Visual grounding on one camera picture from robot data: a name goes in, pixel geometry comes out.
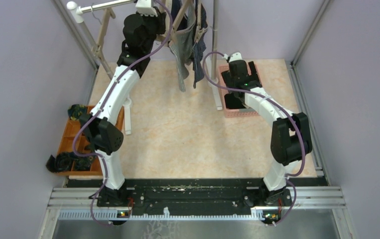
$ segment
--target purple cable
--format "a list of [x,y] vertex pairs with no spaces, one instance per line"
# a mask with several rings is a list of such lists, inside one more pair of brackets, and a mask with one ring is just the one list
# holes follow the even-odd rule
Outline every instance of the purple cable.
[[[218,51],[212,51],[212,52],[207,53],[206,56],[203,59],[203,64],[202,64],[202,66],[203,66],[202,67],[203,73],[204,73],[206,79],[211,84],[213,84],[214,86],[216,86],[218,88],[221,88],[221,89],[225,89],[225,90],[229,90],[229,91],[237,91],[237,92],[242,92],[242,93],[247,93],[247,94],[252,94],[252,95],[255,95],[255,96],[259,96],[259,97],[265,98],[264,95],[256,93],[256,92],[246,91],[246,90],[241,90],[241,89],[235,89],[235,88],[229,88],[229,87],[224,87],[224,86],[221,86],[221,85],[213,82],[212,79],[208,76],[208,74],[206,73],[206,70],[205,70],[206,59],[207,59],[208,56],[210,56],[212,54],[218,54],[218,55],[221,55],[222,57],[224,56],[224,54],[222,54],[222,53],[220,53]],[[304,143],[303,143],[303,138],[301,137],[300,129],[297,127],[297,124],[295,123],[295,121],[291,118],[291,116],[288,114],[288,112],[283,107],[281,107],[279,104],[275,103],[273,100],[271,100],[269,98],[266,98],[266,100],[268,102],[270,102],[272,105],[276,106],[278,109],[280,109],[286,115],[286,117],[289,119],[289,121],[291,122],[292,126],[294,127],[295,134],[297,135],[298,141],[300,142],[300,146],[301,146],[301,167],[300,167],[300,170],[297,173],[295,173],[295,174],[289,174],[289,173],[285,174],[285,177],[288,177],[288,176],[296,177],[296,176],[300,175],[303,172],[305,161],[306,161],[306,152],[305,152],[305,149],[304,149]],[[280,222],[282,222],[287,217],[287,215],[292,210],[292,208],[294,207],[295,200],[297,198],[297,192],[295,190],[294,184],[291,183],[288,179],[286,179],[286,183],[290,184],[294,188],[294,199],[293,199],[293,201],[291,203],[291,206],[289,207],[288,211],[284,214],[284,216],[278,222],[276,222],[275,224],[269,224],[269,226],[276,226]]]
[[[165,12],[167,13],[168,17],[170,18],[170,26],[169,26],[169,29],[168,29],[168,33],[167,33],[167,36],[165,37],[165,39],[161,42],[161,45],[159,45],[158,48],[156,48],[154,51],[152,51],[151,53],[147,54],[146,56],[140,58],[139,60],[133,62],[129,67],[127,67],[123,72],[121,72],[121,74],[117,77],[117,79],[115,79],[115,81],[118,82],[120,81],[120,79],[124,76],[124,74],[126,72],[128,72],[131,68],[133,68],[135,65],[137,65],[138,63],[140,63],[141,61],[151,57],[152,55],[154,55],[155,53],[157,53],[159,50],[161,50],[161,48],[167,43],[167,41],[170,39],[170,35],[171,35],[171,32],[173,30],[173,16],[171,15],[170,11],[168,10],[167,6],[165,6],[162,2],[160,2],[159,0],[154,0],[154,2],[156,2],[157,4],[159,4],[164,10]],[[88,122],[86,122],[83,127],[79,130],[79,132],[76,134],[76,136],[74,137],[74,140],[73,140],[73,152],[75,155],[79,156],[79,157],[88,157],[88,156],[97,156],[101,159],[102,161],[102,164],[103,164],[103,169],[105,171],[105,180],[104,182],[102,183],[101,187],[96,191],[96,193],[94,194],[93,198],[92,198],[92,203],[91,203],[91,216],[92,216],[92,219],[98,223],[99,225],[102,225],[102,226],[111,226],[111,224],[104,224],[104,223],[100,223],[94,216],[94,212],[93,212],[93,208],[94,208],[94,202],[96,200],[96,197],[98,196],[98,194],[102,191],[102,188],[105,187],[106,185],[106,182],[108,181],[108,169],[107,169],[107,166],[106,166],[106,162],[105,162],[105,159],[104,157],[99,154],[99,153],[79,153],[76,149],[76,144],[77,144],[77,140],[79,139],[79,136],[82,135],[83,133],[83,130],[89,126],[89,124],[94,121],[96,119],[96,117],[100,114],[100,112],[102,111],[103,107],[105,106],[106,102],[108,101],[108,98],[109,96],[112,94],[112,91],[114,90],[116,84],[112,84],[111,88],[109,89],[108,93],[106,94],[106,97],[105,99],[103,100],[101,106],[99,107],[98,109],[98,112],[92,116]]]

